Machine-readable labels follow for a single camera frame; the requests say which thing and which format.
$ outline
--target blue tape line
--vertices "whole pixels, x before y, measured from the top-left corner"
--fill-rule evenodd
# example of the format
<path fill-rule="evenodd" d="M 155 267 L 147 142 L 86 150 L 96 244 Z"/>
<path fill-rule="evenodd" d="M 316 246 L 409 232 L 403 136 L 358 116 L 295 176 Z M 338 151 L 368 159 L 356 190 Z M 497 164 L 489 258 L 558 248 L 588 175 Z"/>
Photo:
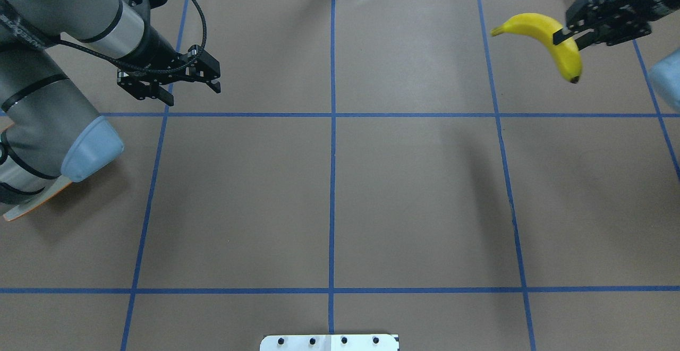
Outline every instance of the blue tape line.
<path fill-rule="evenodd" d="M 470 294 L 521 293 L 521 287 L 387 287 L 335 288 L 336 294 Z"/>
<path fill-rule="evenodd" d="M 129 294 L 129 288 L 49 288 L 8 287 L 0 288 L 0 294 Z"/>
<path fill-rule="evenodd" d="M 330 211 L 328 225 L 328 333 L 335 333 L 335 0 L 330 0 Z"/>
<path fill-rule="evenodd" d="M 262 294 L 328 294 L 328 288 L 138 288 L 138 294 L 217 294 L 217 295 L 262 295 Z"/>
<path fill-rule="evenodd" d="M 512 213 L 512 225 L 515 236 L 515 252 L 517 253 L 517 264 L 520 269 L 520 282 L 522 283 L 522 297 L 524 298 L 524 314 L 526 316 L 526 327 L 529 332 L 529 344 L 532 351 L 536 351 L 536 339 L 534 337 L 534 324 L 531 318 L 531 307 L 529 303 L 529 292 L 526 289 L 526 276 L 524 273 L 524 261 L 522 259 L 522 245 L 520 244 L 520 230 L 517 227 L 517 214 L 515 213 L 515 200 L 512 195 L 512 184 L 510 183 L 510 172 L 508 171 L 507 155 L 505 153 L 505 142 L 503 142 L 503 127 L 500 121 L 498 109 L 498 98 L 496 97 L 496 84 L 494 82 L 494 72 L 491 68 L 491 53 L 489 52 L 489 41 L 486 36 L 486 23 L 484 22 L 484 8 L 481 0 L 477 0 L 479 8 L 479 23 L 481 24 L 481 36 L 484 43 L 484 54 L 486 56 L 486 69 L 489 74 L 489 85 L 491 87 L 491 99 L 494 102 L 494 112 L 496 114 L 496 131 L 498 132 L 498 144 L 500 145 L 500 157 L 503 160 L 503 174 L 505 174 L 505 189 L 510 202 Z"/>
<path fill-rule="evenodd" d="M 536 286 L 536 287 L 336 287 L 337 294 L 507 294 L 507 293 L 680 292 L 680 286 Z M 130 294 L 131 288 L 7 287 L 0 294 Z M 135 295 L 294 295 L 328 294 L 330 288 L 137 288 Z"/>
<path fill-rule="evenodd" d="M 189 5 L 189 0 L 184 0 L 184 8 L 182 10 L 182 20 L 180 21 L 180 31 L 177 33 L 177 43 L 175 44 L 175 51 L 180 50 L 182 44 L 182 36 L 184 34 L 184 23 L 186 22 L 186 10 Z M 168 92 L 172 94 L 173 84 L 168 87 Z M 125 327 L 123 328 L 123 336 L 121 340 L 121 351 L 127 349 L 127 340 L 130 334 L 130 324 L 132 322 L 132 314 L 134 310 L 134 299 L 136 296 L 136 289 L 139 283 L 139 271 L 141 269 L 141 260 L 144 255 L 144 245 L 146 244 L 146 232 L 149 227 L 149 218 L 151 216 L 151 203 L 154 200 L 154 193 L 156 191 L 156 179 L 158 177 L 158 165 L 160 165 L 160 154 L 163 151 L 163 141 L 165 140 L 165 128 L 168 122 L 169 107 L 165 106 L 163 111 L 163 121 L 160 124 L 160 135 L 158 136 L 158 146 L 156 148 L 156 159 L 154 162 L 154 169 L 151 173 L 151 185 L 149 187 L 149 196 L 146 200 L 146 211 L 144 212 L 144 222 L 141 227 L 141 236 L 139 237 L 139 248 L 137 252 L 137 260 L 134 263 L 134 275 L 132 279 L 132 291 L 130 293 L 130 301 L 128 304 L 127 315 L 125 316 Z"/>
<path fill-rule="evenodd" d="M 163 117 L 163 112 L 105 112 L 109 117 Z M 495 118 L 493 112 L 169 112 L 170 117 L 204 118 Z M 579 114 L 546 112 L 501 112 L 501 118 L 658 118 L 658 114 Z M 680 114 L 661 114 L 680 118 Z"/>
<path fill-rule="evenodd" d="M 680 291 L 680 286 L 556 286 L 529 287 L 530 293 L 615 293 L 625 291 Z"/>
<path fill-rule="evenodd" d="M 659 118 L 659 124 L 661 125 L 661 131 L 664 134 L 664 139 L 666 140 L 666 145 L 668 146 L 668 152 L 670 152 L 670 159 L 673 161 L 673 167 L 675 167 L 675 175 L 677 175 L 678 180 L 680 180 L 680 165 L 678 165 L 678 159 L 675 156 L 675 150 L 673 150 L 673 143 L 670 142 L 670 137 L 668 136 L 668 131 L 666 130 L 666 123 L 664 123 L 664 118 L 661 115 L 661 109 L 659 108 L 659 103 L 656 100 L 656 95 L 654 94 L 654 89 L 649 81 L 649 75 L 647 73 L 647 66 L 644 65 L 644 59 L 640 53 L 640 48 L 637 45 L 637 41 L 633 39 L 633 47 L 635 48 L 635 53 L 638 56 L 638 61 L 640 61 L 640 68 L 642 68 L 642 73 L 644 75 L 644 80 L 647 83 L 647 88 L 649 90 L 649 95 L 651 96 L 651 102 L 654 104 L 654 109 L 656 110 L 656 116 Z"/>

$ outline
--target light blue object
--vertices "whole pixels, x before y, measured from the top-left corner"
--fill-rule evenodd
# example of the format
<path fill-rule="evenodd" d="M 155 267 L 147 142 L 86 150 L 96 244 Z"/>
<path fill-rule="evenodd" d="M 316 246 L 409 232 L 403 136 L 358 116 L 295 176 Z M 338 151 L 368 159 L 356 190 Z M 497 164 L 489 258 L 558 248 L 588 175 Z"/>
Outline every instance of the light blue object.
<path fill-rule="evenodd" d="M 123 153 L 125 145 L 104 116 L 94 119 L 75 139 L 61 164 L 61 174 L 80 182 Z"/>
<path fill-rule="evenodd" d="M 680 49 L 656 63 L 649 71 L 656 95 L 680 112 Z"/>

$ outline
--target banana stem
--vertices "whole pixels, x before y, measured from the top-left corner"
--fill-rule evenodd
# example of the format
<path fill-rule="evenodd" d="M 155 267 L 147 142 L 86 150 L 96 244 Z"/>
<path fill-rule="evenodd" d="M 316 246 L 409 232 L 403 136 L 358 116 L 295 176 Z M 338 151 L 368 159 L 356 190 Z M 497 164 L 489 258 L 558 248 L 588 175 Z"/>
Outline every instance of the banana stem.
<path fill-rule="evenodd" d="M 503 32 L 505 32 L 505 31 L 503 31 L 503 27 L 498 26 L 498 27 L 495 27 L 495 29 L 491 29 L 491 36 L 493 36 L 493 37 L 500 36 L 500 34 L 502 34 Z"/>

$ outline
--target grid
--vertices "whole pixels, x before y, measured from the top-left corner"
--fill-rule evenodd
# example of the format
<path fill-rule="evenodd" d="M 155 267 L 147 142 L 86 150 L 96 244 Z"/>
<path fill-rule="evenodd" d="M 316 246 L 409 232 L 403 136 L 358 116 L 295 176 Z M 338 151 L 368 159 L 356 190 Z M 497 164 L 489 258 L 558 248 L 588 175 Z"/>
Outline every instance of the grid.
<path fill-rule="evenodd" d="M 479 8 L 479 24 L 481 31 L 485 32 L 486 23 L 484 19 L 482 0 L 478 1 Z M 652 292 L 652 291 L 680 291 L 680 286 L 659 285 L 659 286 L 529 286 L 527 284 L 524 272 L 524 261 L 522 258 L 522 245 L 520 242 L 520 230 L 518 228 L 517 216 L 515 214 L 515 203 L 513 198 L 513 188 L 511 182 L 512 170 L 508 167 L 508 160 L 505 151 L 505 143 L 503 140 L 503 119 L 506 118 L 650 118 L 657 119 L 661 133 L 668 146 L 668 153 L 671 157 L 675 172 L 678 179 L 680 179 L 680 167 L 676 153 L 666 129 L 665 119 L 680 118 L 680 114 L 664 114 L 661 113 L 659 104 L 654 95 L 651 84 L 649 83 L 647 68 L 641 55 L 638 44 L 634 42 L 634 49 L 639 59 L 641 71 L 644 79 L 647 82 L 649 95 L 653 102 L 656 113 L 653 114 L 598 114 L 598 113 L 503 113 L 498 106 L 498 99 L 496 97 L 496 86 L 494 80 L 493 68 L 491 65 L 491 55 L 488 45 L 488 38 L 483 33 L 483 46 L 486 56 L 486 65 L 488 70 L 488 80 L 491 98 L 493 101 L 493 113 L 338 113 L 335 99 L 335 10 L 337 0 L 330 0 L 330 113 L 211 113 L 211 112 L 170 112 L 168 107 L 165 107 L 163 112 L 142 112 L 142 113 L 127 113 L 127 112 L 112 112 L 106 113 L 105 116 L 112 117 L 158 117 L 163 118 L 160 128 L 160 135 L 158 137 L 158 146 L 156 149 L 155 164 L 153 167 L 153 174 L 151 176 L 151 184 L 148 193 L 146 212 L 144 215 L 143 227 L 141 230 L 141 237 L 139 240 L 138 255 L 134 267 L 133 283 L 131 288 L 0 288 L 0 294 L 106 294 L 106 295 L 129 295 L 129 305 L 124 324 L 124 331 L 121 341 L 121 351 L 126 350 L 128 336 L 131 324 L 134 322 L 134 301 L 138 295 L 308 295 L 308 294 L 323 294 L 328 295 L 328 332 L 335 332 L 335 295 L 342 294 L 497 294 L 497 293 L 521 293 L 524 301 L 525 321 L 527 336 L 529 337 L 530 349 L 534 351 L 537 349 L 534 338 L 534 324 L 532 321 L 532 312 L 530 307 L 529 293 L 580 293 L 580 292 Z M 177 46 L 179 50 L 182 42 L 182 34 L 184 31 L 184 23 L 187 12 L 188 0 L 184 1 L 184 11 L 182 14 L 182 22 L 180 23 L 180 31 L 177 36 Z M 163 151 L 163 143 L 165 140 L 165 131 L 170 118 L 182 117 L 258 117 L 258 118 L 327 118 L 330 119 L 330 216 L 328 218 L 328 287 L 327 288 L 138 288 L 139 274 L 141 263 L 143 260 L 143 252 L 146 243 L 146 234 L 148 223 L 151 215 L 151 204 L 155 194 L 156 179 L 158 176 L 158 167 L 160 165 L 161 153 Z M 498 135 L 498 149 L 503 163 L 503 174 L 505 177 L 505 186 L 507 190 L 508 203 L 512 213 L 512 225 L 515 243 L 515 252 L 517 256 L 517 267 L 520 275 L 521 285 L 518 287 L 423 287 L 423 288 L 342 288 L 335 286 L 335 185 L 336 185 L 336 149 L 337 149 L 337 119 L 343 118 L 493 118 L 496 123 L 496 131 Z"/>

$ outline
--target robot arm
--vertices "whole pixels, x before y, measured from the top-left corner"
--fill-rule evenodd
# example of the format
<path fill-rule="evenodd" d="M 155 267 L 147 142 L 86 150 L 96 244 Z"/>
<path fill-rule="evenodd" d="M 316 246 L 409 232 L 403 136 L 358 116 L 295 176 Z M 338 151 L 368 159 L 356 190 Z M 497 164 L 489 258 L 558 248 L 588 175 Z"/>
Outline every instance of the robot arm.
<path fill-rule="evenodd" d="M 651 34 L 649 22 L 680 9 L 680 0 L 576 0 L 566 11 L 564 30 L 556 31 L 553 43 L 576 38 L 579 49 L 592 44 L 614 46 Z"/>
<path fill-rule="evenodd" d="M 203 38 L 180 54 L 150 24 L 167 0 L 0 0 L 0 107 L 12 126 L 0 133 L 0 213 L 12 218 L 70 181 L 118 157 L 123 143 L 105 117 L 44 52 L 82 49 L 118 67 L 117 84 L 137 99 L 173 97 L 162 87 L 204 82 L 219 92 L 219 63 Z M 89 48 L 59 36 L 65 32 Z"/>
<path fill-rule="evenodd" d="M 119 68 L 117 84 L 136 99 L 160 99 L 169 106 L 173 97 L 160 85 L 177 81 L 204 82 L 220 92 L 219 63 L 205 51 L 205 17 L 201 45 L 177 53 L 151 26 L 152 8 L 167 0 L 0 0 L 2 23 L 15 39 L 34 49 L 55 43 L 78 48 L 111 61 Z M 90 49 L 62 41 L 66 32 Z"/>

